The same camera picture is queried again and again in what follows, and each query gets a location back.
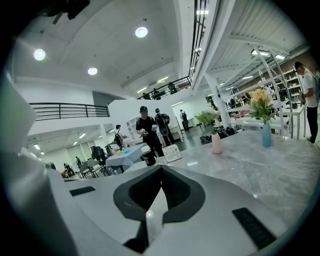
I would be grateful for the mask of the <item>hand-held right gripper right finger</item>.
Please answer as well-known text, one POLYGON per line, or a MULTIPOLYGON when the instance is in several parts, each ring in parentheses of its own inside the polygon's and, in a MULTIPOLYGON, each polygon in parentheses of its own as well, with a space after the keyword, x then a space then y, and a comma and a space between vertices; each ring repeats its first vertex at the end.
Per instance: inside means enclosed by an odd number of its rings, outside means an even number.
POLYGON ((248 209, 276 238, 288 227, 283 220, 258 199, 239 186, 222 180, 174 168, 198 182, 205 191, 201 209, 189 220, 162 223, 168 210, 162 190, 146 213, 149 247, 146 256, 247 256, 258 248, 236 219, 233 211, 248 209))

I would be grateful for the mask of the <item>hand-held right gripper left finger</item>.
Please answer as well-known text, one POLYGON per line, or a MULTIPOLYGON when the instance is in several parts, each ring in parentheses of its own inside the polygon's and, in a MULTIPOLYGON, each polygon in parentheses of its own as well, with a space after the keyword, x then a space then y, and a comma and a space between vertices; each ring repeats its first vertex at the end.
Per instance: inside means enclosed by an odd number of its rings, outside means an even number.
POLYGON ((68 228, 79 253, 161 253, 161 166, 112 177, 66 182, 68 228))

